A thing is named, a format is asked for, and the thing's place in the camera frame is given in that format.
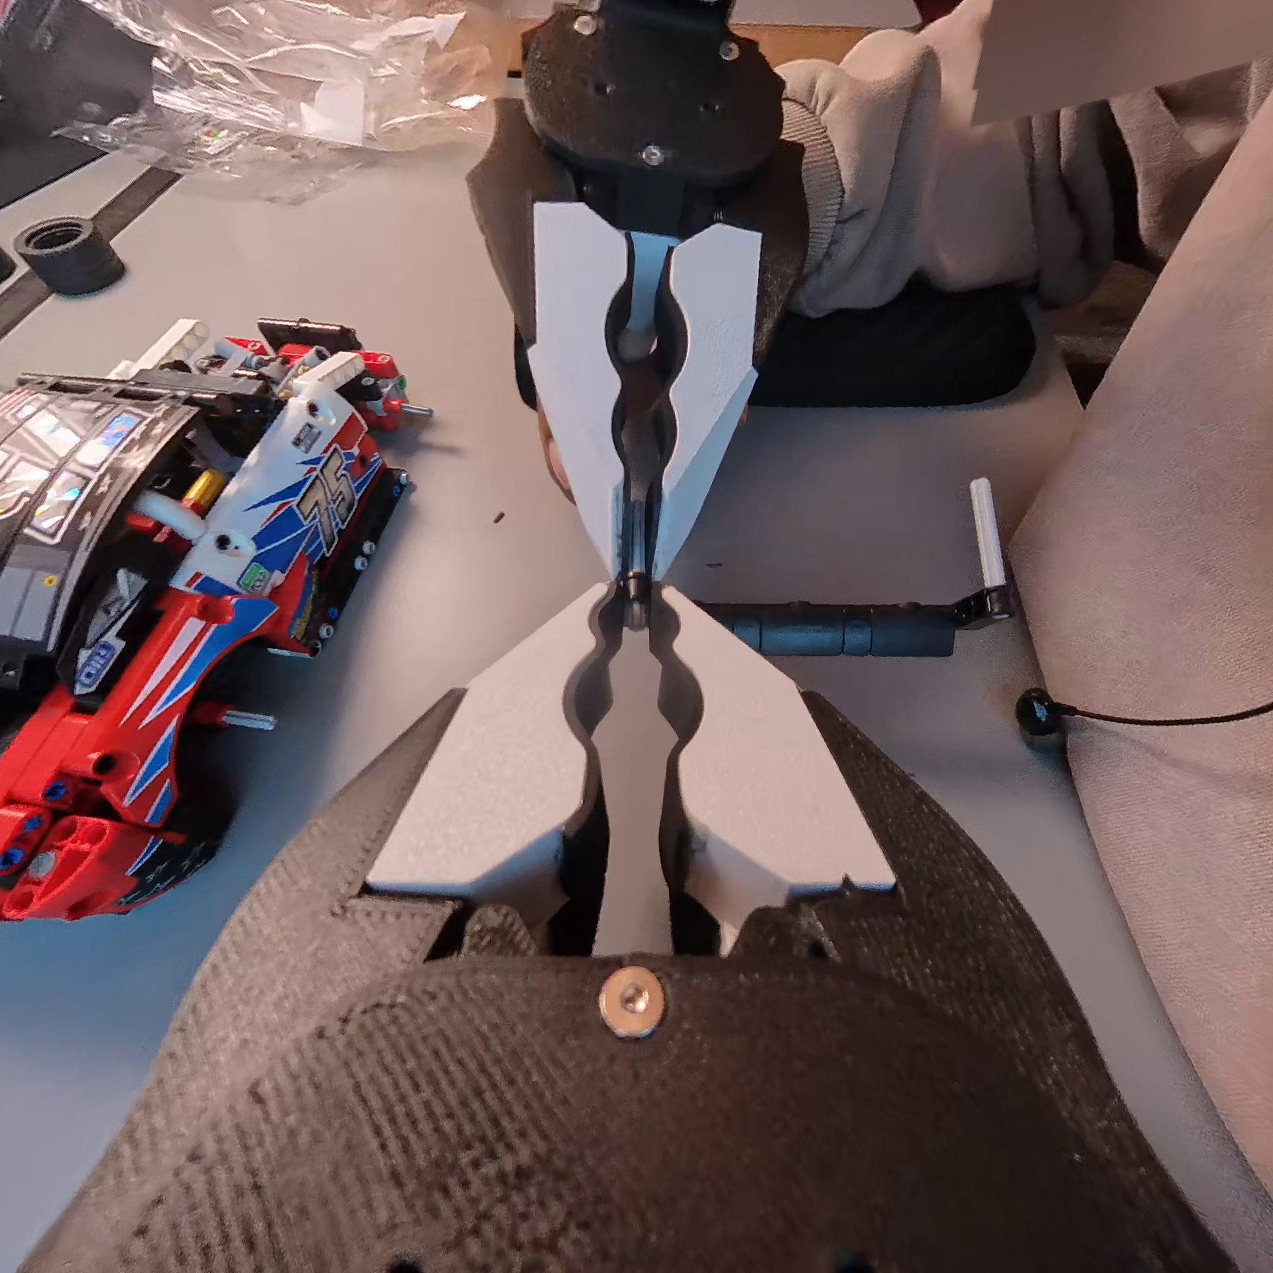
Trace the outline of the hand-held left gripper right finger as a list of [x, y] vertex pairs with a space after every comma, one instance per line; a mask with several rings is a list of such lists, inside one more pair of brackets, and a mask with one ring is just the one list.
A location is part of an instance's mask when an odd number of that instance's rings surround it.
[[897, 878], [800, 690], [666, 586], [648, 625], [674, 733], [659, 824], [674, 902], [719, 933], [754, 913]]

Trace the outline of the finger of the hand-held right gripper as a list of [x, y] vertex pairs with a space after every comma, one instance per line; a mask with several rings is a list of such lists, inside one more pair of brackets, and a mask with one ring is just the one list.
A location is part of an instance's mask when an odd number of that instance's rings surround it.
[[668, 431], [651, 580], [689, 537], [757, 378], [753, 339], [760, 234], [713, 225], [672, 249], [666, 305], [675, 372], [659, 401]]
[[625, 471], [613, 434], [621, 377], [609, 316], [630, 280], [628, 246], [581, 202], [536, 202], [531, 231], [534, 392], [583, 530], [618, 580]]

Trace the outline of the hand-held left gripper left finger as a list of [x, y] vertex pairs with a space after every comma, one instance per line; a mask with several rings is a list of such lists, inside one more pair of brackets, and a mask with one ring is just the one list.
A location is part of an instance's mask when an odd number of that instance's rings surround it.
[[548, 922], [596, 807], [610, 710], [610, 590], [595, 584], [465, 687], [372, 863], [383, 898], [501, 904]]

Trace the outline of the black lego beam assembly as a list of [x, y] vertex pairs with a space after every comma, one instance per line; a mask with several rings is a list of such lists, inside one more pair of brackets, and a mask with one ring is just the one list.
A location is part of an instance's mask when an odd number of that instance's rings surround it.
[[[621, 480], [615, 496], [615, 580], [624, 599], [625, 627], [646, 633], [653, 658], [666, 664], [674, 655], [678, 621], [669, 601], [648, 580], [643, 602], [630, 605], [618, 581], [619, 537], [625, 493]], [[1015, 614], [1013, 587], [1007, 577], [1000, 542], [992, 486], [980, 478], [969, 483], [980, 564], [980, 589], [950, 604], [833, 605], [795, 602], [692, 602], [710, 622], [760, 657], [771, 658], [950, 658], [957, 636], [1006, 624]]]

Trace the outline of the grey lego axle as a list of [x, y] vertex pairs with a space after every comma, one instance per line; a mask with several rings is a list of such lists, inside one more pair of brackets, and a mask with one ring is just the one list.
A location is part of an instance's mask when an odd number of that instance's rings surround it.
[[619, 539], [618, 581], [630, 605], [643, 602], [648, 595], [649, 495], [648, 489], [630, 487], [625, 493]]

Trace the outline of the person's right forearm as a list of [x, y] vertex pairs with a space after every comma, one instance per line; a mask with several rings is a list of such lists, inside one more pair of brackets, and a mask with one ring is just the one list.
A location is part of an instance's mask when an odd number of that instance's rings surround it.
[[971, 123], [989, 4], [916, 34], [877, 31], [784, 83], [784, 139], [804, 148], [807, 249], [789, 308], [874, 310], [912, 280], [939, 293], [1033, 283], [1039, 249], [1021, 131]]

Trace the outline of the red white lego race car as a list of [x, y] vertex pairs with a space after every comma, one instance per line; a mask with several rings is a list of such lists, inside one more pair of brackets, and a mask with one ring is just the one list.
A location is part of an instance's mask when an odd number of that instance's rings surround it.
[[122, 916], [213, 860], [205, 758], [245, 654], [331, 640], [409, 490], [375, 433], [428, 408], [339, 324], [178, 320], [107, 377], [1, 404], [2, 922]]

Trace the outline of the black lego tire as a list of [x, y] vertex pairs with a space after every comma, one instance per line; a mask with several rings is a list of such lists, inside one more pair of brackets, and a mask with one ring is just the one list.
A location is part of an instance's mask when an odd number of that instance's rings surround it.
[[51, 293], [63, 298], [99, 293], [125, 275], [125, 264], [87, 217], [45, 219], [24, 228], [11, 248]]

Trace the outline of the person's right hand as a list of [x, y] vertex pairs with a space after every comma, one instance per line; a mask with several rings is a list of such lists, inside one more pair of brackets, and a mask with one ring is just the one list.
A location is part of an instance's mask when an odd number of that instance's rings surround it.
[[565, 501], [569, 502], [571, 505], [574, 505], [575, 498], [574, 498], [572, 490], [569, 487], [568, 475], [566, 475], [565, 466], [562, 463], [560, 449], [559, 449], [559, 446], [557, 446], [557, 443], [556, 443], [556, 440], [551, 434], [551, 430], [549, 430], [549, 425], [548, 425], [548, 421], [546, 421], [546, 414], [545, 414], [543, 407], [540, 404], [534, 410], [534, 417], [536, 417], [536, 433], [537, 433], [537, 439], [539, 439], [540, 452], [543, 455], [545, 467], [548, 471], [551, 483], [562, 493]]

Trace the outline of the black cloth pad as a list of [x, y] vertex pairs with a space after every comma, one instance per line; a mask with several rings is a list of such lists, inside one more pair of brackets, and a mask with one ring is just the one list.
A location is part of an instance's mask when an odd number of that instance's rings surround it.
[[995, 401], [1022, 383], [1036, 337], [1012, 286], [940, 293], [922, 281], [874, 310], [787, 313], [751, 407], [933, 410]]

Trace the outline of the clear plastic bags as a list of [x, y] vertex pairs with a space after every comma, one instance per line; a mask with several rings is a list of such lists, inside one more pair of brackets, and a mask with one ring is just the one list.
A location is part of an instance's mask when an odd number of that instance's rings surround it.
[[87, 4], [145, 45], [136, 105], [55, 137], [302, 202], [359, 167], [489, 140], [512, 52], [495, 2]]

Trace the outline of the black box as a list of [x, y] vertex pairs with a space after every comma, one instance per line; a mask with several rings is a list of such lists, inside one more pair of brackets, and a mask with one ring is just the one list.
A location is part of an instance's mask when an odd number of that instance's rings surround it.
[[1, 205], [101, 158], [58, 131], [149, 101], [152, 48], [77, 2], [1, 4]]

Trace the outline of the black drawstring with bead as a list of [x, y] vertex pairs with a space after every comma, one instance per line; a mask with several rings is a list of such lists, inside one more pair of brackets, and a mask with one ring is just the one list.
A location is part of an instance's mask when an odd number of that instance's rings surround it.
[[1013, 705], [1016, 727], [1027, 739], [1056, 739], [1062, 734], [1066, 722], [1090, 722], [1109, 727], [1125, 728], [1209, 728], [1236, 725], [1257, 721], [1271, 713], [1271, 704], [1256, 705], [1241, 711], [1175, 718], [1175, 719], [1142, 719], [1090, 711], [1074, 705], [1062, 704], [1040, 689], [1021, 693]]

